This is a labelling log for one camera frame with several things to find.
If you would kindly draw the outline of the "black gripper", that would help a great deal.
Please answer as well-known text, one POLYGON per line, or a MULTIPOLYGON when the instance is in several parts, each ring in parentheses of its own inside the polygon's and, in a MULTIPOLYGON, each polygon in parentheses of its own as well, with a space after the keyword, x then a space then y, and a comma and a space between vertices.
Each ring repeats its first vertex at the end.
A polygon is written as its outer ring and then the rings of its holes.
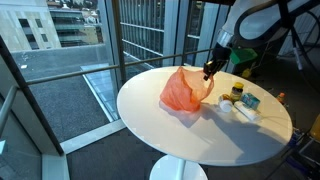
POLYGON ((213 74, 219 71, 227 63, 230 55, 230 48, 222 47, 220 44, 216 44, 212 52, 212 58, 203 66, 203 79, 207 81, 211 76, 213 76, 213 74))

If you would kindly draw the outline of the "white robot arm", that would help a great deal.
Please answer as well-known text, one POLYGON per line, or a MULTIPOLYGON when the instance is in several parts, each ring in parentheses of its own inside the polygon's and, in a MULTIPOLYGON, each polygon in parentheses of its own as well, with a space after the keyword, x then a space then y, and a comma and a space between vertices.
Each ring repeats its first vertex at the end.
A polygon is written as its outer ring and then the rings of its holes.
POLYGON ((233 48, 255 48, 292 34, 292 44, 301 48, 313 66, 294 28, 295 19, 320 4, 319 0, 235 0, 218 32, 213 57, 203 65, 208 80, 227 63, 233 48))

